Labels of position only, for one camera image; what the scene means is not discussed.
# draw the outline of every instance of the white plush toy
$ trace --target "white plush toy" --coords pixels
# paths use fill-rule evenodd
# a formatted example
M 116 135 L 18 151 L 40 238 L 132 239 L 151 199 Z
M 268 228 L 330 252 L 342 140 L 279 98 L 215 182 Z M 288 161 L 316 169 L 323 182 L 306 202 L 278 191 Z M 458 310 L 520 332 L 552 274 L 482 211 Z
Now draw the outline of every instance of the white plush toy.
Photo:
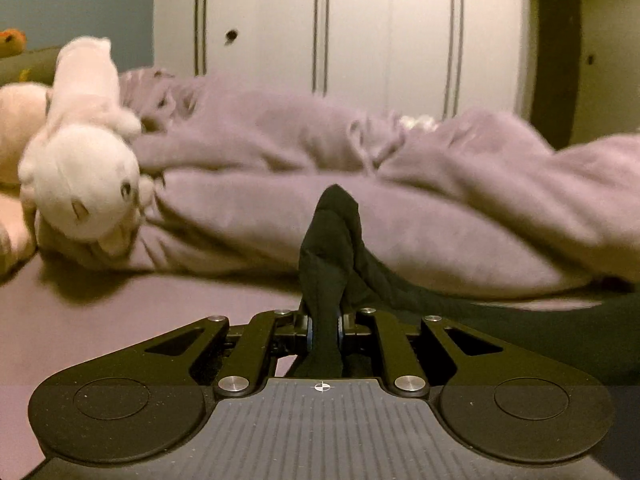
M 22 204 L 72 240 L 123 254 L 153 183 L 127 144 L 142 124 L 120 106 L 110 40 L 82 37 L 63 47 L 49 99 L 46 125 L 18 167 Z

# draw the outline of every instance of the orange plush toy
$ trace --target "orange plush toy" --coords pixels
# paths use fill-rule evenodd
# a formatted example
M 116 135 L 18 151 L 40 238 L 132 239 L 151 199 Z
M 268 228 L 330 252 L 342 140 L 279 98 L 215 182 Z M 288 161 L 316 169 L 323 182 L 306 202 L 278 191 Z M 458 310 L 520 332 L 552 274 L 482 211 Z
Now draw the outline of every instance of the orange plush toy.
M 16 28 L 8 28 L 0 32 L 0 59 L 17 56 L 27 47 L 27 37 Z

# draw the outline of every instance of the wardrobe door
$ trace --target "wardrobe door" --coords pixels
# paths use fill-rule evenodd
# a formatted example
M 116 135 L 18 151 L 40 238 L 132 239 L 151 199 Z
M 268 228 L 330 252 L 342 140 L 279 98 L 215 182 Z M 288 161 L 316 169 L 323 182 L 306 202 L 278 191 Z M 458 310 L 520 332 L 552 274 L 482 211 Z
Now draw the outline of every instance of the wardrobe door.
M 322 91 L 372 112 L 387 110 L 390 0 L 324 0 Z
M 321 0 L 259 0 L 258 79 L 270 86 L 316 92 Z
M 454 111 L 486 107 L 522 113 L 530 0 L 459 0 Z
M 200 71 L 201 10 L 202 0 L 154 0 L 156 66 L 179 76 L 193 76 L 196 68 Z
M 450 116 L 454 0 L 392 0 L 389 107 Z
M 204 72 L 221 70 L 257 80 L 258 0 L 205 0 Z

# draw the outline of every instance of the plush toy eye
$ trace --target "plush toy eye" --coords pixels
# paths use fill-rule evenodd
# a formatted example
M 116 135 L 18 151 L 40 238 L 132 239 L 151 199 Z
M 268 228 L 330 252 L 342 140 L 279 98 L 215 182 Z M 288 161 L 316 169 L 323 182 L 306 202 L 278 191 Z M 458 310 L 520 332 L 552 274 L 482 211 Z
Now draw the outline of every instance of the plush toy eye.
M 120 186 L 120 194 L 124 200 L 128 200 L 131 196 L 131 184 L 129 182 L 123 182 Z

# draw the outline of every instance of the metal bolt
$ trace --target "metal bolt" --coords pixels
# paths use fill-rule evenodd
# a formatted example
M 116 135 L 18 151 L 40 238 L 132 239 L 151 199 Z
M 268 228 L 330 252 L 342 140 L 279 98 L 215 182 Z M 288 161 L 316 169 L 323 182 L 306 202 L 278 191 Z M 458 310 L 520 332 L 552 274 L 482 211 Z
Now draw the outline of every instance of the metal bolt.
M 218 381 L 218 387 L 226 392 L 241 392 L 249 387 L 249 381 L 239 375 L 229 375 Z
M 417 392 L 427 385 L 423 378 L 415 375 L 403 375 L 402 377 L 398 377 L 394 381 L 394 384 L 398 390 L 402 390 L 404 392 Z

